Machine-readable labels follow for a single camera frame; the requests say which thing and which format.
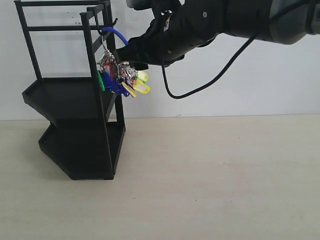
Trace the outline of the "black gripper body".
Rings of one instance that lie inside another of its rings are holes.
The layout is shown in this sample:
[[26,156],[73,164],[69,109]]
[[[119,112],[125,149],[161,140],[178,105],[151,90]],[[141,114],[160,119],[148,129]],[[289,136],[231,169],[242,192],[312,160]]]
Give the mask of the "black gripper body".
[[146,31],[146,64],[169,66],[227,32],[229,0],[149,0],[154,15]]

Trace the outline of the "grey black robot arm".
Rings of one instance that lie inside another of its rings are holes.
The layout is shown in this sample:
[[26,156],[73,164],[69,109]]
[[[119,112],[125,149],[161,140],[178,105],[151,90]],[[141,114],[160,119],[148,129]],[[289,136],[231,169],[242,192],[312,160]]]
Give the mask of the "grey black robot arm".
[[169,66],[218,35],[291,45],[320,32],[317,0],[153,0],[144,34],[117,49],[120,62]]

